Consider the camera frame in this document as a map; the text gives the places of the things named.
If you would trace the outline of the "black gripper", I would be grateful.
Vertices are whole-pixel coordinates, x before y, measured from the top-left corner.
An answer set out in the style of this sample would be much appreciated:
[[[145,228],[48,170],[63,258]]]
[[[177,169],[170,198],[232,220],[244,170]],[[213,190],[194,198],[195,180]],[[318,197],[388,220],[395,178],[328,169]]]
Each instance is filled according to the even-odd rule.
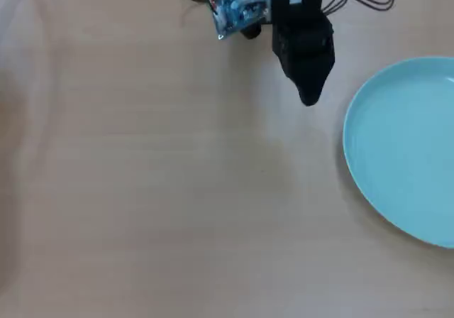
[[[335,62],[333,26],[321,2],[271,0],[272,49],[305,106],[318,102]],[[312,70],[309,86],[304,70]]]

